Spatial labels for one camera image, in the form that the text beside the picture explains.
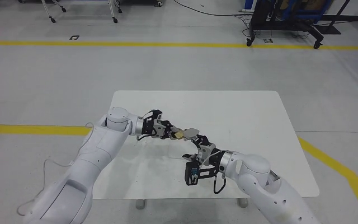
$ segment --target caster wheel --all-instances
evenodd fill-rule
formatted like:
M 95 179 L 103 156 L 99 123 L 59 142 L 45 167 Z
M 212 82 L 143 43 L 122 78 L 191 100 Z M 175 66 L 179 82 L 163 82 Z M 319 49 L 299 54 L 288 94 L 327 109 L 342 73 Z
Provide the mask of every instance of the caster wheel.
M 314 42 L 313 48 L 318 49 L 322 44 L 318 41 Z

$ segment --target gray floor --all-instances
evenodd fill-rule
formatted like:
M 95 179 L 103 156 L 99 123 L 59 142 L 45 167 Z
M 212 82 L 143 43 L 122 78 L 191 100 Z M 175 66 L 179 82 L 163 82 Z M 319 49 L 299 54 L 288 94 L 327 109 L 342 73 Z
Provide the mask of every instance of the gray floor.
M 242 2 L 180 2 L 211 13 L 237 13 Z M 49 5 L 0 2 L 0 40 L 163 41 L 245 43 L 242 22 L 190 11 L 167 0 L 161 8 L 123 6 L 114 24 L 106 2 Z M 341 24 L 326 45 L 358 45 L 358 24 Z M 255 43 L 270 33 L 262 32 Z M 273 32 L 275 44 L 313 44 Z M 50 47 L 0 45 L 0 124 L 84 125 L 106 112 L 116 90 L 275 90 L 294 129 L 358 172 L 358 52 L 285 49 Z M 45 158 L 69 161 L 82 137 L 0 136 L 0 223 L 20 223 L 17 205 L 41 188 Z M 310 154 L 321 194 L 306 201 L 326 224 L 358 219 L 358 201 L 346 179 Z M 49 166 L 48 180 L 64 172 Z M 267 223 L 250 204 L 234 199 L 95 200 L 85 223 Z

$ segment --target black cable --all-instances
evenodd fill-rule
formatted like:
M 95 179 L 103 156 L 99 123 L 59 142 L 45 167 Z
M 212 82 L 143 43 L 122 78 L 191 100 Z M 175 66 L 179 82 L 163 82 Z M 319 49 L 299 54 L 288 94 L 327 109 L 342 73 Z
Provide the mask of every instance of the black cable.
M 353 21 L 345 21 L 345 22 L 335 22 L 335 24 L 345 24 L 347 22 L 353 22 Z M 328 23 L 328 24 L 317 24 L 317 25 L 312 25 L 312 26 L 324 26 L 324 25 L 329 25 L 331 23 Z
M 140 141 L 142 140 L 143 138 L 146 138 L 146 137 L 150 137 L 150 136 L 156 136 L 158 134 L 157 130 L 154 129 L 154 134 L 147 134 L 146 136 L 142 136 L 140 138 L 137 139 L 137 141 Z
M 214 179 L 214 194 L 219 194 L 226 186 L 226 178 L 223 178 L 224 179 L 224 184 L 223 186 L 220 188 L 220 190 L 217 192 L 216 191 L 216 176 L 215 176 L 215 179 Z
M 242 14 L 227 14 L 227 15 L 220 15 L 220 14 L 211 14 L 211 13 L 207 13 L 207 12 L 202 12 L 202 11 L 199 11 L 199 10 L 196 10 L 196 9 L 194 9 L 194 8 L 191 8 L 191 7 L 189 7 L 189 6 L 185 6 L 184 4 L 182 4 L 182 3 L 179 3 L 179 2 L 177 2 L 176 0 L 174 0 L 176 3 L 178 3 L 179 5 L 181 5 L 181 6 L 184 6 L 185 8 L 189 8 L 189 9 L 191 9 L 191 10 L 194 10 L 195 12 L 200 12 L 200 13 L 202 13 L 202 14 L 206 14 L 206 15 L 210 15 L 210 16 L 242 16 L 242 15 L 252 15 L 252 13 L 250 13 L 250 14 L 246 14 L 246 13 L 242 13 Z
M 291 36 L 292 36 L 293 38 L 306 39 L 306 38 L 309 36 L 309 32 L 307 32 L 307 33 L 304 34 L 304 35 L 299 35 L 299 33 L 298 33 L 298 31 L 297 31 L 297 35 L 291 34 Z

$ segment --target yellow tape stripe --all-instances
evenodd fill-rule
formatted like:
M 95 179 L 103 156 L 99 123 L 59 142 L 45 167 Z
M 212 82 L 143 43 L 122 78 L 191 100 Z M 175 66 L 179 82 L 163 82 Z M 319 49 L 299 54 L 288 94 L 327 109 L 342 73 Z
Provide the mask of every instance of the yellow tape stripe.
M 358 199 L 358 176 L 352 170 L 348 169 L 340 162 L 337 162 L 331 156 L 325 154 L 318 148 L 312 146 L 306 140 L 300 137 L 298 137 L 298 140 L 303 150 L 310 153 L 313 157 L 317 158 L 318 160 L 344 176 L 347 179 L 349 185 L 351 186 L 354 194 L 356 195 L 356 198 Z
M 54 134 L 85 136 L 89 128 L 80 126 L 0 125 L 0 134 Z
M 0 45 L 15 46 L 142 46 L 169 48 L 248 48 L 238 43 L 161 43 L 161 42 L 103 42 L 103 41 L 0 41 Z M 258 49 L 313 50 L 311 45 L 253 44 Z M 321 46 L 322 50 L 358 50 L 358 46 Z
M 0 134 L 43 134 L 64 136 L 85 136 L 90 129 L 82 126 L 38 126 L 38 125 L 0 125 Z M 301 147 L 313 157 L 344 176 L 358 199 L 358 176 L 343 164 L 298 137 Z

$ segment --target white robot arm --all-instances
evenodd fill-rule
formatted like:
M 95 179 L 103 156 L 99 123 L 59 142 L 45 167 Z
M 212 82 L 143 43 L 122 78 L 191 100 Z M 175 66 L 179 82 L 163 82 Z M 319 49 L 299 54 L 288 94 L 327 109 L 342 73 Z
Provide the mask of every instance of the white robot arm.
M 269 162 L 257 155 L 222 151 L 196 129 L 176 128 L 160 120 L 162 112 L 150 111 L 145 118 L 130 114 L 123 108 L 111 108 L 84 139 L 74 163 L 57 182 L 48 187 L 26 213 L 25 224 L 82 224 L 92 206 L 92 188 L 100 172 L 116 157 L 127 136 L 160 139 L 186 139 L 194 143 L 197 154 L 183 155 L 185 181 L 196 185 L 199 179 L 215 177 L 214 193 L 220 193 L 226 179 L 234 180 L 240 190 L 272 224 L 319 224 L 298 192 L 283 178 L 270 170 Z M 236 173 L 237 161 L 242 165 Z M 201 169 L 202 166 L 213 166 Z M 222 173 L 224 185 L 216 191 L 216 175 Z
M 100 172 L 116 157 L 128 136 L 142 134 L 142 127 L 141 117 L 123 108 L 110 109 L 93 127 L 92 135 L 84 138 L 86 144 L 64 176 L 36 199 L 24 223 L 83 223 L 90 212 L 92 188 Z

